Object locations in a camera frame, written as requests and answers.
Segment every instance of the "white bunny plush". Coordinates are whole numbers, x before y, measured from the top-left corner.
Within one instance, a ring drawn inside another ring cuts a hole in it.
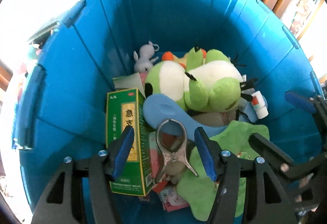
[[[136,62],[134,65],[134,71],[136,73],[147,73],[150,71],[153,67],[153,64],[159,59],[159,57],[151,59],[154,55],[154,52],[158,50],[159,46],[149,41],[149,44],[143,45],[140,48],[140,57],[138,57],[136,51],[134,51],[133,55]]]

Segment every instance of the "white bottle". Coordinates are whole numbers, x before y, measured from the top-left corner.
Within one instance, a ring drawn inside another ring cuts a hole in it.
[[[253,100],[251,105],[255,110],[255,113],[258,116],[258,119],[262,119],[268,115],[267,107],[265,106],[264,98],[261,95],[260,91],[256,91],[252,94]]]

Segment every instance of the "orange plush toy part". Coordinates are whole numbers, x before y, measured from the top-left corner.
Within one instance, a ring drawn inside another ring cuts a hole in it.
[[[201,49],[203,53],[203,57],[207,55],[207,52],[204,49]],[[181,66],[183,66],[186,69],[186,60],[187,60],[187,54],[186,53],[182,58],[176,57],[174,54],[172,54],[170,51],[166,51],[163,55],[161,60],[163,61],[173,61],[176,63],[179,63]]]

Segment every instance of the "barcode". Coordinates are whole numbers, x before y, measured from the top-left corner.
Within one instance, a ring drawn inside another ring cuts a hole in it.
[[[152,175],[151,173],[145,177],[145,184],[148,187],[152,183]]]

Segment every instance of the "blue spoon-shaped object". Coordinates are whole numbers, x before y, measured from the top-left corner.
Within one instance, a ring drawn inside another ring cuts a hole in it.
[[[209,127],[193,120],[185,111],[181,109],[173,100],[163,94],[154,94],[149,96],[143,104],[143,116],[146,122],[157,129],[159,125],[167,119],[175,119],[181,122],[187,131],[187,138],[194,141],[194,131],[198,127],[203,127],[208,137],[212,137],[224,131],[227,125],[223,127]],[[174,122],[169,122],[162,128],[162,132],[180,136],[180,127]]]

